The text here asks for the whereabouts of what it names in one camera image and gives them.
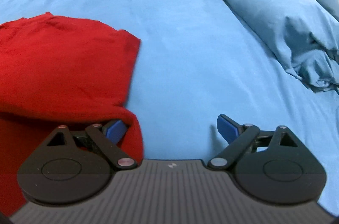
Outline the red small garment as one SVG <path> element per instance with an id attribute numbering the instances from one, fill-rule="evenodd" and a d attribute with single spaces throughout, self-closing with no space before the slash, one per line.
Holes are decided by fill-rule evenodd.
<path id="1" fill-rule="evenodd" d="M 1 25 L 1 212 L 25 204 L 17 171 L 58 125 L 122 120 L 118 146 L 144 157 L 137 117 L 125 107 L 140 40 L 100 21 L 55 16 Z"/>

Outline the blue bed sheet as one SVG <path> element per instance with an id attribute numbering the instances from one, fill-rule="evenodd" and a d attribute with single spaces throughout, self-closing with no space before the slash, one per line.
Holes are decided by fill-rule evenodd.
<path id="1" fill-rule="evenodd" d="M 45 12 L 141 40 L 127 107 L 146 158 L 208 160 L 226 145 L 219 114 L 264 130 L 286 125 L 325 167 L 320 203 L 338 214 L 338 93 L 315 93 L 286 73 L 223 0 L 1 0 L 1 22 Z"/>

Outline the blue duvet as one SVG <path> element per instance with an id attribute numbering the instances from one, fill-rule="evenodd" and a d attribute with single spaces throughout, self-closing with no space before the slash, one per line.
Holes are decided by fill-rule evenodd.
<path id="1" fill-rule="evenodd" d="M 338 88 L 338 21 L 316 0 L 224 0 L 286 73 L 318 90 Z"/>

